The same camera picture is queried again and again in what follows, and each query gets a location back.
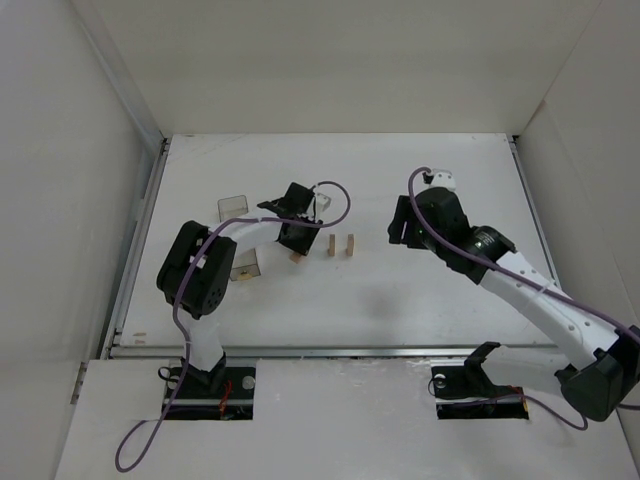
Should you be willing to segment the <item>clear plastic box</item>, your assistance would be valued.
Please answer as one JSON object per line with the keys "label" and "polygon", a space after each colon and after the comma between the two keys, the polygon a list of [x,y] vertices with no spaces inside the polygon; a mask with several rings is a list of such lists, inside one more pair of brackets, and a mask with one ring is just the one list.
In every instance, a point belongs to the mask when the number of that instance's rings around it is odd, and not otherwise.
{"label": "clear plastic box", "polygon": [[[245,195],[237,195],[219,199],[217,202],[219,221],[221,223],[239,218],[249,213],[249,205]],[[236,243],[236,253],[230,272],[232,282],[249,280],[261,275],[256,249],[249,249],[242,244],[243,235],[249,224],[233,223],[223,234],[232,238]]]}

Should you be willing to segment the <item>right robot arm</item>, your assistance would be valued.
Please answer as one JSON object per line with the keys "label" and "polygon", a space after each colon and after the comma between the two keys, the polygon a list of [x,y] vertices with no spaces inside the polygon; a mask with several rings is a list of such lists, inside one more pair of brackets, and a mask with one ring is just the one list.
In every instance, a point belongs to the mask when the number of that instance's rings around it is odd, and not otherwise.
{"label": "right robot arm", "polygon": [[609,323],[536,272],[515,245],[489,226],[469,224],[457,195],[430,187],[401,195],[389,241],[429,250],[455,273],[495,295],[544,333],[557,351],[518,351],[486,341],[463,362],[432,370],[437,398],[494,399],[532,388],[558,395],[602,422],[639,384],[639,330]]}

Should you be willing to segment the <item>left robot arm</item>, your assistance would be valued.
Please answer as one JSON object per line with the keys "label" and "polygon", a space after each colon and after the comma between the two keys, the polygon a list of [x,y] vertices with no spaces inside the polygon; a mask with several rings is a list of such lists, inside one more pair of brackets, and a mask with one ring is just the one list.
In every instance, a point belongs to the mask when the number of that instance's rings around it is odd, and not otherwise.
{"label": "left robot arm", "polygon": [[203,318],[222,303],[236,258],[273,242],[307,255],[330,203],[326,195],[293,182],[284,196],[260,202],[214,228],[194,220],[183,224],[156,280],[184,338],[180,394],[213,396],[222,388],[226,354],[217,327]]}

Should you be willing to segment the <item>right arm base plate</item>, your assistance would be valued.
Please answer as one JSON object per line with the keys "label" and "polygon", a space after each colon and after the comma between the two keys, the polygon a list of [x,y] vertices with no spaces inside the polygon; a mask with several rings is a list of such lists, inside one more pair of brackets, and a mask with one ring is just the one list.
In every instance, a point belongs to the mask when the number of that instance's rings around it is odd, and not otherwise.
{"label": "right arm base plate", "polygon": [[436,399],[439,420],[529,419],[523,389],[495,385],[481,368],[432,366],[428,391]]}

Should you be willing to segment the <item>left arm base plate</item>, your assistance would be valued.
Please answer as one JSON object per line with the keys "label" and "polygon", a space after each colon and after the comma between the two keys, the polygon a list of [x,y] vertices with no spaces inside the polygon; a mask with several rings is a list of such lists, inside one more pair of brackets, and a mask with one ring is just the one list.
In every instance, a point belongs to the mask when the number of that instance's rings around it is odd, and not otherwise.
{"label": "left arm base plate", "polygon": [[245,421],[254,416],[256,368],[226,366],[217,369],[212,379],[197,379],[187,373],[177,388],[181,367],[160,367],[158,376],[165,382],[160,407],[169,410],[166,420]]}

